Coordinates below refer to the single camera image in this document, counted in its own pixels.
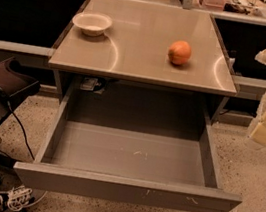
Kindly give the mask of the grey metal cabinet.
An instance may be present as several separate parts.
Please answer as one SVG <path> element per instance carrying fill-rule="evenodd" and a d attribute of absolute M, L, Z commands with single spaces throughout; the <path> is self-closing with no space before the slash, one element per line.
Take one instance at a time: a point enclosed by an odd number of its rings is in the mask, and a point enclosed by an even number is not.
<path fill-rule="evenodd" d="M 91 0 L 85 10 L 113 22 L 96 37 L 72 26 L 52 54 L 63 108 L 193 129 L 211 122 L 208 100 L 237 93 L 210 14 L 137 0 Z M 182 40 L 192 53 L 177 66 L 168 51 Z"/>

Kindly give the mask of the grey metal top drawer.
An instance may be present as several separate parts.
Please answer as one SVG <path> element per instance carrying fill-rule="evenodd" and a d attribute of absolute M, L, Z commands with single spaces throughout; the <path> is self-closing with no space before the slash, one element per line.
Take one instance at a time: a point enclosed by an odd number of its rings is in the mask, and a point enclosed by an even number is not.
<path fill-rule="evenodd" d="M 27 186 L 182 211 L 229 212 L 206 108 L 190 98 L 115 85 L 71 85 L 45 143 L 16 164 Z"/>

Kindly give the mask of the white laced sneaker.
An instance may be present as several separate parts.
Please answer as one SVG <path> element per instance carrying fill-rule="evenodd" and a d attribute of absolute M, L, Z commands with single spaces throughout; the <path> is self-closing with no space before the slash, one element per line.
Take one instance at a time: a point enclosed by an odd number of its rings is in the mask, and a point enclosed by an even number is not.
<path fill-rule="evenodd" d="M 19 212 L 32 204 L 32 190 L 24 185 L 12 188 L 9 191 L 0 191 L 0 212 L 12 210 Z"/>

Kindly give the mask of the white paper bowl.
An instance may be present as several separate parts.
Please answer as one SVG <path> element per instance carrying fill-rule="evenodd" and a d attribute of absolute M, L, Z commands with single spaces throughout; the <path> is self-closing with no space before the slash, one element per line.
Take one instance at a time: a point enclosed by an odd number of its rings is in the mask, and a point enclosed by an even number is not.
<path fill-rule="evenodd" d="M 75 15 L 72 22 L 87 36 L 100 36 L 112 26 L 112 19 L 101 13 L 81 12 Z"/>

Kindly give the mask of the black VR headset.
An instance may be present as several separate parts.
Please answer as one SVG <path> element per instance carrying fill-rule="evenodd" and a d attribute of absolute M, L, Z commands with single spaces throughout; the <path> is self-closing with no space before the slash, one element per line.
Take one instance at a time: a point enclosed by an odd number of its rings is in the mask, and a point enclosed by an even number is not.
<path fill-rule="evenodd" d="M 38 93 L 39 81 L 24 74 L 17 59 L 10 57 L 0 62 L 0 99 L 19 103 Z"/>

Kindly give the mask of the orange fruit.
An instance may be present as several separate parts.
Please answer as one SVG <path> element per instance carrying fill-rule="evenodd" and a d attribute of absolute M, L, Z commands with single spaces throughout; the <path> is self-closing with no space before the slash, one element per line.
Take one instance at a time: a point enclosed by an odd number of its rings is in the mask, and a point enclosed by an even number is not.
<path fill-rule="evenodd" d="M 178 65 L 186 64 L 191 58 L 191 46 L 186 41 L 175 41 L 169 46 L 168 58 L 171 63 Z"/>

